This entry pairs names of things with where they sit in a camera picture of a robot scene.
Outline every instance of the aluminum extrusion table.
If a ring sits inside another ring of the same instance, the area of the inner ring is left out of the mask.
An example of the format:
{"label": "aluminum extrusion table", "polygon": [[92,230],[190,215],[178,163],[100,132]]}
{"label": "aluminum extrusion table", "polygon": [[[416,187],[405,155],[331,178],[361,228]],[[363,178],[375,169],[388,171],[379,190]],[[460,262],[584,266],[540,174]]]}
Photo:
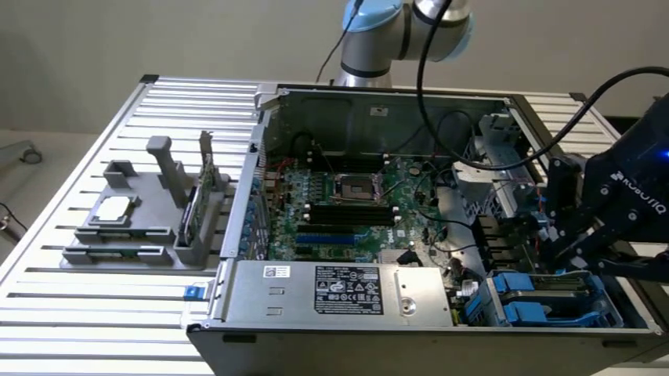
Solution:
{"label": "aluminum extrusion table", "polygon": [[[256,126],[256,87],[252,82],[169,77],[140,82],[0,267],[0,374],[210,374],[180,328],[180,312],[184,286],[213,277],[217,255],[198,272],[109,274],[61,270],[59,253],[105,185],[105,164],[129,159],[137,171],[157,172],[145,152],[152,135],[172,138],[173,159],[197,172],[197,138],[200,130],[210,131],[214,163],[237,178]],[[555,134],[580,103],[567,94],[520,94]],[[560,147],[588,157],[616,137],[591,110]],[[214,244],[221,243],[224,221],[217,230]],[[634,248],[654,255],[663,245]],[[194,303],[197,310],[205,310],[205,303]]]}

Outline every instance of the black cable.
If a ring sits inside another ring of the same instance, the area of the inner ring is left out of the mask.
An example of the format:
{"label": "black cable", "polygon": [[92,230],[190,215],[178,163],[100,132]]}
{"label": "black cable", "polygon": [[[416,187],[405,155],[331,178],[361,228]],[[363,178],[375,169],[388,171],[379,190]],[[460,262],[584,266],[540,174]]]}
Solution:
{"label": "black cable", "polygon": [[294,133],[294,135],[292,135],[290,138],[290,146],[288,147],[288,154],[286,154],[288,157],[294,157],[294,155],[292,155],[294,153],[294,143],[301,136],[308,136],[311,141],[313,141],[313,135],[311,134],[311,132],[298,131],[297,133]]}
{"label": "black cable", "polygon": [[[439,176],[439,175],[440,175],[444,171],[447,171],[447,170],[449,170],[449,168],[443,168],[441,170],[439,170],[439,171],[436,172],[436,176]],[[417,184],[416,184],[416,186],[413,187],[413,194],[412,194],[412,197],[413,197],[413,202],[415,202],[415,200],[416,200],[416,192],[417,192],[417,189],[420,188],[420,184],[421,184],[421,182],[424,182],[424,181],[425,181],[425,177],[427,177],[427,176],[429,176],[429,174],[427,174],[427,173],[425,173],[425,174],[421,176],[420,180],[417,180]],[[439,222],[439,223],[453,223],[453,224],[460,225],[460,226],[463,226],[463,227],[465,227],[467,229],[469,229],[469,230],[471,230],[471,226],[469,226],[468,224],[465,224],[464,222],[455,221],[455,220],[452,220],[452,219],[440,219],[440,218],[436,218],[436,217],[432,217],[432,216],[427,215],[427,214],[425,214],[425,213],[420,210],[420,207],[419,207],[417,205],[416,205],[416,207],[415,207],[415,210],[416,210],[417,214],[419,214],[423,218],[425,218],[425,219],[428,219],[428,220],[431,220],[431,221],[433,221],[433,222]]]}
{"label": "black cable", "polygon": [[[460,114],[463,115],[465,118],[467,118],[467,121],[468,121],[468,126],[471,128],[471,140],[473,141],[473,137],[476,136],[476,123],[473,121],[473,119],[471,118],[471,115],[467,114],[464,111],[461,110],[452,110],[452,111],[448,111],[439,119],[439,122],[436,123],[436,134],[439,134],[440,132],[440,125],[443,124],[443,120],[445,120],[445,118],[451,115],[451,114]],[[432,152],[436,153],[436,147],[439,145],[436,145],[435,143],[435,146],[433,146],[433,149],[432,149]]]}
{"label": "black cable", "polygon": [[[440,124],[443,123],[443,120],[445,120],[445,118],[451,115],[451,114],[461,114],[464,115],[464,117],[467,118],[468,120],[468,123],[471,125],[471,133],[472,135],[475,135],[475,122],[473,122],[473,119],[471,118],[471,115],[468,115],[464,111],[461,110],[451,110],[451,111],[447,111],[443,115],[440,115],[440,118],[436,122],[436,124],[439,125],[440,127]],[[416,128],[416,130],[413,131],[413,133],[408,136],[408,138],[404,140],[404,142],[401,143],[401,145],[393,147],[392,149],[389,149],[389,151],[387,152],[388,154],[393,154],[396,153],[405,145],[408,145],[408,143],[417,137],[417,135],[420,134],[420,131],[423,130],[425,126],[421,125]]]}
{"label": "black cable", "polygon": [[344,32],[341,33],[339,40],[333,44],[333,47],[329,50],[327,57],[324,58],[323,65],[320,65],[320,69],[317,70],[317,76],[315,76],[315,83],[316,84],[320,81],[320,76],[323,75],[323,69],[327,66],[327,63],[329,62],[329,59],[332,58],[332,55],[335,54],[335,51],[339,48],[339,45],[341,44],[341,41],[344,40],[345,34],[348,33],[348,29],[351,28],[351,24],[353,23],[353,19],[355,19],[355,16],[357,15],[359,7],[363,5],[363,2],[364,2],[364,0],[357,0],[353,4],[353,11],[351,12],[351,18],[348,20],[348,23],[345,24]]}
{"label": "black cable", "polygon": [[18,220],[18,218],[13,215],[13,212],[9,209],[9,207],[2,202],[0,202],[0,206],[3,207],[3,210],[6,210],[6,213],[13,218],[13,220],[15,221],[15,223],[18,224],[18,226],[22,227],[23,231],[27,231],[27,228],[25,227],[25,225],[22,224],[22,222]]}
{"label": "black cable", "polygon": [[448,250],[436,248],[436,251],[441,251],[443,253],[455,253],[455,252],[463,251],[464,249],[471,248],[471,247],[477,247],[477,245],[469,244],[469,245],[464,245],[463,247],[459,247],[456,249],[448,249]]}
{"label": "black cable", "polygon": [[[445,10],[448,9],[449,3],[452,0],[445,0],[443,3],[443,6],[439,9],[439,12],[436,13],[435,20],[440,20],[443,18],[443,15],[445,13]],[[564,138],[566,134],[571,131],[571,129],[575,127],[578,124],[579,120],[583,118],[584,114],[590,110],[591,106],[594,103],[599,100],[599,97],[608,91],[611,87],[614,87],[622,80],[630,78],[631,76],[636,76],[639,74],[658,74],[660,76],[669,77],[669,68],[664,67],[639,67],[634,68],[630,70],[626,70],[620,74],[616,74],[612,76],[598,88],[594,90],[592,95],[590,98],[583,102],[583,106],[578,110],[578,112],[574,114],[574,117],[568,120],[566,123],[563,129],[556,133],[555,137],[552,137],[551,141],[539,149],[536,152],[524,157],[521,160],[517,162],[513,162],[511,164],[505,165],[497,165],[492,166],[488,164],[480,164],[475,163],[465,158],[463,158],[459,154],[455,153],[453,150],[451,150],[439,140],[439,135],[436,133],[433,125],[429,123],[429,118],[427,116],[427,110],[425,110],[425,103],[424,103],[424,98],[423,98],[423,87],[421,87],[421,81],[425,73],[425,62],[427,62],[427,55],[429,52],[429,46],[431,42],[435,37],[436,30],[439,28],[439,22],[433,22],[433,24],[429,27],[429,30],[427,32],[427,38],[425,38],[425,44],[423,45],[421,52],[420,52],[420,59],[417,61],[417,74],[416,74],[416,100],[417,100],[417,109],[420,111],[420,116],[421,120],[425,123],[427,130],[429,131],[431,137],[435,139],[436,145],[443,149],[443,151],[452,157],[455,158],[459,162],[461,162],[464,165],[468,165],[472,168],[477,168],[480,170],[485,171],[501,171],[501,170],[509,170],[511,168],[516,168],[523,166],[524,164],[529,163],[535,159],[538,159],[544,153],[548,152],[548,150],[558,144],[559,141]]]}

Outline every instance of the cpu socket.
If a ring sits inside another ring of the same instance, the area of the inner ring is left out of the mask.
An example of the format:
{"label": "cpu socket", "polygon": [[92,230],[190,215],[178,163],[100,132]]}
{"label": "cpu socket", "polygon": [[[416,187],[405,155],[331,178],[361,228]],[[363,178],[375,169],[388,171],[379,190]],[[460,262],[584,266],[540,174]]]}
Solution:
{"label": "cpu socket", "polygon": [[336,175],[333,195],[348,200],[375,201],[380,197],[380,177],[371,175]]}

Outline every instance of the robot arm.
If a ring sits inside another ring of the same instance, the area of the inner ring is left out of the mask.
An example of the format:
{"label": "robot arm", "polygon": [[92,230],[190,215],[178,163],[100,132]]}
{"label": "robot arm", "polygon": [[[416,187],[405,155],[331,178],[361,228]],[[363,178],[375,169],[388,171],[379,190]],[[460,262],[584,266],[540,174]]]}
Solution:
{"label": "robot arm", "polygon": [[[336,85],[389,87],[393,60],[417,60],[427,31],[444,0],[349,0],[344,28],[351,22],[341,51],[341,72]],[[452,0],[439,21],[429,60],[455,57],[468,44],[473,21],[468,0]]]}
{"label": "robot arm", "polygon": [[546,212],[554,227],[539,257],[554,269],[575,266],[669,283],[669,251],[642,257],[611,248],[618,240],[669,242],[667,121],[669,95],[603,153],[551,159]]}

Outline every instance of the power supply label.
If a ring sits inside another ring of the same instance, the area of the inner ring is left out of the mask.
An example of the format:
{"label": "power supply label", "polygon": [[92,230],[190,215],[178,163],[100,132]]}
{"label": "power supply label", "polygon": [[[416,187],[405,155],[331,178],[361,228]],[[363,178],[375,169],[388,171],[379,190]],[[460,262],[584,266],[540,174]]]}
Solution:
{"label": "power supply label", "polygon": [[383,315],[377,268],[316,266],[313,309],[320,315]]}

